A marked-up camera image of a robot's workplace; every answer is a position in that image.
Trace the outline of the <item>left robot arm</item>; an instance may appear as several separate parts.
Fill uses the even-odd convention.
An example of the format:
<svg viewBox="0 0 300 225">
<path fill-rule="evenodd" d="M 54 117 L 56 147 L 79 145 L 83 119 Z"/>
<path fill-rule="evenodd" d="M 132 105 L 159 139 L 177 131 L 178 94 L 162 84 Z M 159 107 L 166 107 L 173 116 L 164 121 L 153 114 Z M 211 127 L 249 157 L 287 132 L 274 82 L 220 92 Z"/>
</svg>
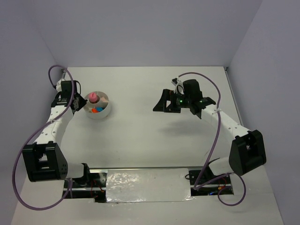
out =
<svg viewBox="0 0 300 225">
<path fill-rule="evenodd" d="M 65 180 L 72 178 L 81 187 L 92 181 L 86 163 L 67 162 L 60 149 L 62 138 L 74 113 L 87 103 L 78 92 L 76 81 L 60 80 L 57 94 L 51 103 L 49 125 L 42 129 L 38 138 L 22 150 L 28 178 L 31 182 Z"/>
</svg>

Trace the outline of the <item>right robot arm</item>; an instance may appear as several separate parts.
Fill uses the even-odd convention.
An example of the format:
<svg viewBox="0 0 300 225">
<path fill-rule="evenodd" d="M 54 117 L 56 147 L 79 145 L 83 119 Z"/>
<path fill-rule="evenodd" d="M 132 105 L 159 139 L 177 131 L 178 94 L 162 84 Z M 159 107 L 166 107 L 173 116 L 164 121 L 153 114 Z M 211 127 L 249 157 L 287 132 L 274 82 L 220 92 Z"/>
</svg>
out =
<svg viewBox="0 0 300 225">
<path fill-rule="evenodd" d="M 215 183 L 220 175 L 226 173 L 242 176 L 266 163 L 260 131 L 251 131 L 240 125 L 219 109 L 213 99 L 204 97 L 197 80 L 181 82 L 175 78 L 172 82 L 175 90 L 164 89 L 153 111 L 180 113 L 183 108 L 187 108 L 193 115 L 215 127 L 218 134 L 223 132 L 231 144 L 229 156 L 212 160 L 206 166 L 207 170 L 203 174 L 208 183 Z"/>
</svg>

